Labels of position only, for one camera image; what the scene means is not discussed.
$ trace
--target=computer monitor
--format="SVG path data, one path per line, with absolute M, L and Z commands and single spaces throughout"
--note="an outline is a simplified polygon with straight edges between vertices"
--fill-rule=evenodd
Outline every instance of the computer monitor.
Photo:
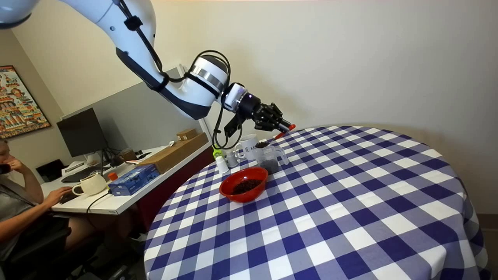
M 93 107 L 60 120 L 57 126 L 73 157 L 107 149 L 107 140 Z

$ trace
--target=keyboard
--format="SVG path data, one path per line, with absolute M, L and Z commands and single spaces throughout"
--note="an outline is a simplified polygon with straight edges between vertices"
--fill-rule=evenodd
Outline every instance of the keyboard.
M 79 169 L 77 172 L 73 172 L 73 174 L 62 177 L 62 182 L 79 182 L 81 179 L 87 177 L 88 174 L 91 174 L 98 169 L 99 168 L 96 168 L 96 166 L 88 166 L 88 168 Z

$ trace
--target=person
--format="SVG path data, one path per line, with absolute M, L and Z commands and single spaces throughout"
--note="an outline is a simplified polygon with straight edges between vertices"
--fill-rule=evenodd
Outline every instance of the person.
M 7 260 L 15 249 L 32 242 L 32 236 L 35 238 L 49 233 L 49 230 L 54 230 L 53 227 L 60 227 L 60 221 L 68 221 L 63 225 L 71 228 L 63 247 L 59 249 L 60 252 L 73 247 L 96 230 L 118 230 L 115 235 L 124 238 L 133 227 L 129 214 L 113 218 L 112 221 L 96 218 L 96 222 L 88 222 L 88 216 L 73 214 L 68 216 L 68 219 L 53 216 L 51 207 L 57 204 L 65 193 L 71 191 L 71 188 L 60 186 L 43 197 L 39 180 L 26 165 L 11 155 L 9 144 L 4 138 L 0 138 L 0 165 L 7 165 L 23 177 L 23 186 L 20 186 L 4 174 L 0 176 L 0 264 Z

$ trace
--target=person's arm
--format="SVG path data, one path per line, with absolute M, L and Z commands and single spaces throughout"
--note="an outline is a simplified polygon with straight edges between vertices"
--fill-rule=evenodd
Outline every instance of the person's arm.
M 12 169 L 23 176 L 25 191 L 29 199 L 40 204 L 43 200 L 43 191 L 32 171 L 15 157 L 7 158 L 6 162 Z
M 63 193 L 70 191 L 70 188 L 59 188 L 51 191 L 45 200 L 40 204 L 21 211 L 17 216 L 0 221 L 0 244 L 7 242 L 15 235 L 21 233 L 32 221 L 46 213 L 54 204 L 57 204 Z

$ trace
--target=desk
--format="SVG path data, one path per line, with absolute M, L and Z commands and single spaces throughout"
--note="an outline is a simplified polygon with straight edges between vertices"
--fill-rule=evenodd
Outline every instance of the desk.
M 147 233 L 147 278 L 488 277 L 473 207 L 437 151 L 361 126 L 277 144 L 289 165 L 255 202 L 224 199 L 213 163 L 166 200 Z
M 197 157 L 202 151 L 205 151 L 210 144 L 205 143 L 202 144 L 199 149 L 196 149 L 194 152 L 191 152 L 188 157 L 185 157 L 182 162 L 179 162 L 177 165 L 174 165 L 171 169 L 168 169 L 166 172 L 161 172 L 160 176 L 157 176 L 154 180 L 151 180 L 149 183 L 146 183 L 144 186 L 141 186 L 140 190 L 137 190 L 133 194 L 130 196 L 112 196 L 107 194 L 102 199 L 99 199 L 98 202 L 95 202 L 90 208 L 88 205 L 98 199 L 99 196 L 104 194 L 95 194 L 95 196 L 85 196 L 81 194 L 65 204 L 56 204 L 53 205 L 53 211 L 62 211 L 62 213 L 95 213 L 95 214 L 119 214 L 123 213 L 126 208 L 129 208 L 130 205 L 133 205 L 138 199 L 141 199 L 144 194 L 147 194 L 149 191 L 152 191 L 157 185 L 160 185 L 163 180 L 166 180 L 169 176 L 172 176 L 175 171 L 179 171 L 182 166 L 185 166 L 188 162 L 191 162 L 194 157 Z M 118 168 L 115 168 L 113 171 L 116 171 L 118 174 L 126 172 L 129 169 L 132 169 L 133 165 L 119 165 Z M 46 196 L 51 190 L 59 188 L 62 185 L 74 185 L 74 183 L 62 183 L 60 179 L 53 180 L 49 183 L 42 183 L 42 190 L 43 194 Z

